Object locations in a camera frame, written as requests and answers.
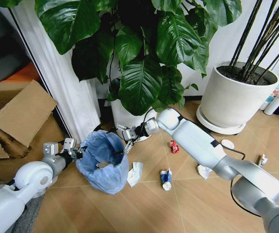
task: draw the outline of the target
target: cable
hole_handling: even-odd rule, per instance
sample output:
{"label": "cable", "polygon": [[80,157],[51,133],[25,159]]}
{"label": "cable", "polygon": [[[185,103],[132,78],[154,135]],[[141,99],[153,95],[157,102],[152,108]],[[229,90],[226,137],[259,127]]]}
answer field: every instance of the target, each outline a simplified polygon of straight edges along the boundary
{"label": "cable", "polygon": [[[243,157],[241,158],[241,160],[244,160],[245,157],[246,157],[246,155],[245,155],[243,152],[241,152],[241,151],[231,149],[231,148],[226,147],[226,146],[224,146],[224,145],[222,145],[222,147],[223,147],[223,148],[226,148],[226,149],[228,149],[228,150],[231,150],[231,151],[233,151],[233,152],[242,154]],[[246,212],[250,213],[251,215],[254,215],[254,216],[257,216],[257,217],[261,217],[260,215],[254,214],[253,212],[251,212],[251,211],[249,211],[248,209],[244,208],[243,206],[240,205],[240,203],[238,203],[238,202],[236,201],[236,199],[234,198],[233,193],[232,193],[232,185],[233,185],[233,180],[231,180],[231,184],[230,184],[230,194],[231,194],[231,197],[232,197],[232,200],[234,201],[234,203],[235,203],[238,207],[240,207],[242,210],[245,210]]]}
{"label": "cable", "polygon": [[[156,106],[156,107],[153,107],[153,108],[149,109],[149,110],[146,112],[146,114],[145,114],[145,117],[144,117],[144,120],[143,120],[143,122],[142,122],[142,126],[141,126],[141,129],[140,129],[140,132],[139,132],[138,136],[133,140],[133,143],[135,143],[135,141],[139,138],[139,135],[142,133],[143,128],[144,128],[144,123],[145,123],[145,120],[146,120],[146,117],[147,117],[148,113],[149,113],[150,111],[156,109],[156,108],[171,108],[171,109],[174,109],[174,108],[168,107],[168,106],[166,106],[166,105],[160,105],[160,106]],[[180,112],[178,112],[176,109],[174,109],[174,110],[175,110],[177,113],[179,113],[179,115],[180,115],[182,118],[184,118],[184,117],[180,114]],[[198,127],[200,127],[196,122],[194,122],[194,121],[192,121],[192,120],[189,120],[189,119],[186,119],[186,120],[188,120],[188,121],[194,123],[195,125],[197,125]],[[207,132],[206,130],[203,130],[203,131],[206,132],[207,134],[209,134],[212,138],[214,138],[214,137],[213,137],[209,132]],[[244,160],[245,157],[246,157],[246,155],[245,155],[243,152],[241,152],[241,151],[231,149],[231,148],[226,147],[226,146],[224,146],[224,145],[222,145],[222,144],[221,144],[221,146],[222,146],[223,148],[226,148],[226,149],[228,149],[228,150],[231,150],[231,151],[233,151],[233,152],[235,152],[235,153],[241,154],[241,155],[243,156],[243,157],[241,158],[241,160]],[[230,193],[231,193],[231,197],[232,197],[234,203],[235,203],[238,207],[240,207],[242,210],[245,210],[246,212],[250,213],[251,215],[254,215],[254,216],[257,216],[257,217],[261,217],[260,215],[254,214],[253,212],[251,212],[251,211],[249,211],[248,209],[244,208],[243,206],[241,206],[241,205],[235,200],[235,198],[234,198],[234,196],[233,196],[233,193],[232,193],[232,185],[233,185],[233,180],[231,180],[231,184],[230,184]]]}

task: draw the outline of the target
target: orange object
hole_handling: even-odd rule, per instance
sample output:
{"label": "orange object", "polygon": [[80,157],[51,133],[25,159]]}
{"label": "orange object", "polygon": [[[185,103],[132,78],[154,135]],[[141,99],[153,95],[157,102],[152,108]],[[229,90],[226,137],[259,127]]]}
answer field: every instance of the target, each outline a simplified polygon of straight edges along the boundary
{"label": "orange object", "polygon": [[1,81],[1,83],[30,83],[32,80],[40,81],[40,76],[32,62],[29,62],[24,68]]}

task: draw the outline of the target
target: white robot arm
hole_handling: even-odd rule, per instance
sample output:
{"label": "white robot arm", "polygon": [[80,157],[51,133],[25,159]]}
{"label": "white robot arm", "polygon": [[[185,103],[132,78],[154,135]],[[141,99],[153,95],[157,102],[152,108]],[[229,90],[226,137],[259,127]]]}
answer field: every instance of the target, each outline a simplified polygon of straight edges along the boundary
{"label": "white robot arm", "polygon": [[174,109],[165,109],[157,119],[151,118],[139,127],[126,129],[123,136],[131,142],[128,143],[131,147],[138,136],[157,133],[159,128],[218,176],[232,181],[242,175],[231,188],[233,195],[247,210],[263,219],[267,233],[279,233],[279,181],[276,178],[250,161],[227,156],[219,142]]}
{"label": "white robot arm", "polygon": [[[233,180],[237,175],[242,175],[231,189],[234,196],[247,210],[262,217],[267,233],[279,233],[279,206],[276,204],[279,201],[279,181],[250,161],[227,156],[211,135],[184,119],[176,110],[163,110],[157,119],[151,118],[132,129],[123,126],[117,128],[123,130],[127,142],[125,153],[136,139],[158,133],[161,128],[199,164],[211,168],[220,177]],[[17,172],[15,183],[0,189],[0,233],[18,219],[31,198],[43,194],[73,159],[82,156],[82,151],[74,150],[74,139],[68,138],[66,141],[61,154],[57,154],[56,144],[45,144],[43,161],[24,165]]]}

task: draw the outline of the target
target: green leaf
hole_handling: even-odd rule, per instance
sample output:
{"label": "green leaf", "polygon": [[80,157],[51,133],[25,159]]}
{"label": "green leaf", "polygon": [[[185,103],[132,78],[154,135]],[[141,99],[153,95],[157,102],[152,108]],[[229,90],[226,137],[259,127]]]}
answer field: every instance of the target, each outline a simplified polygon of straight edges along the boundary
{"label": "green leaf", "polygon": [[96,10],[97,11],[111,11],[114,8],[118,0],[96,0]]}
{"label": "green leaf", "polygon": [[100,26],[91,0],[35,0],[35,11],[60,54],[92,36]]}
{"label": "green leaf", "polygon": [[220,26],[234,22],[242,13],[241,0],[204,0],[208,13]]}
{"label": "green leaf", "polygon": [[[158,106],[161,106],[161,105],[167,105],[163,102],[161,102],[159,99],[156,99],[156,101],[152,104],[152,107],[158,107]],[[163,111],[164,109],[166,109],[166,107],[164,108],[156,108],[154,109],[157,113],[160,113],[161,111]]]}
{"label": "green leaf", "polygon": [[189,88],[190,87],[193,87],[195,90],[197,90],[198,91],[198,86],[195,84],[195,83],[193,83],[193,84],[189,84],[189,85],[187,85],[185,88],[184,88],[184,90],[189,90]]}
{"label": "green leaf", "polygon": [[79,80],[97,77],[107,82],[107,65],[114,51],[114,38],[106,31],[79,41],[72,53],[71,63]]}
{"label": "green leaf", "polygon": [[181,99],[180,99],[179,102],[178,102],[179,108],[180,108],[180,109],[183,108],[185,103],[186,103],[186,100],[185,100],[185,98],[182,96]]}
{"label": "green leaf", "polygon": [[177,103],[183,94],[182,75],[175,67],[162,66],[162,88],[158,99],[165,104]]}
{"label": "green leaf", "polygon": [[0,0],[1,7],[14,7],[17,6],[22,0]]}
{"label": "green leaf", "polygon": [[171,11],[175,13],[181,4],[181,0],[152,0],[152,4],[159,11]]}
{"label": "green leaf", "polygon": [[120,89],[120,79],[113,79],[109,85],[108,101],[115,101],[119,98],[118,93]]}
{"label": "green leaf", "polygon": [[201,45],[194,51],[194,54],[190,56],[188,61],[184,63],[191,69],[200,71],[202,74],[206,75],[206,66],[209,57],[209,43],[203,41]]}
{"label": "green leaf", "polygon": [[129,26],[120,28],[115,38],[115,51],[122,67],[139,54],[142,44],[139,36]]}
{"label": "green leaf", "polygon": [[165,12],[158,24],[156,53],[162,63],[175,66],[189,61],[200,45],[200,38],[181,14]]}
{"label": "green leaf", "polygon": [[218,29],[213,17],[199,4],[190,9],[185,18],[202,40],[210,42]]}
{"label": "green leaf", "polygon": [[150,55],[123,68],[119,98],[124,108],[141,116],[156,101],[162,85],[160,64]]}
{"label": "green leaf", "polygon": [[195,83],[191,84],[191,86],[198,91],[198,86]]}

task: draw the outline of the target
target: plastic bag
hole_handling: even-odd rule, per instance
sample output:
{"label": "plastic bag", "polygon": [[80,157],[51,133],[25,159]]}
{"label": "plastic bag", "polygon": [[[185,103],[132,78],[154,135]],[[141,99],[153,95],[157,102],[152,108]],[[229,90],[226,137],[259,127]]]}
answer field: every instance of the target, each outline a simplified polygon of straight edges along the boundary
{"label": "plastic bag", "polygon": [[[121,139],[114,133],[104,130],[92,132],[82,143],[87,146],[83,158],[76,161],[77,169],[90,184],[101,191],[116,194],[126,184],[129,172],[127,155],[114,154],[124,149]],[[97,168],[96,164],[108,162],[104,168]]]}

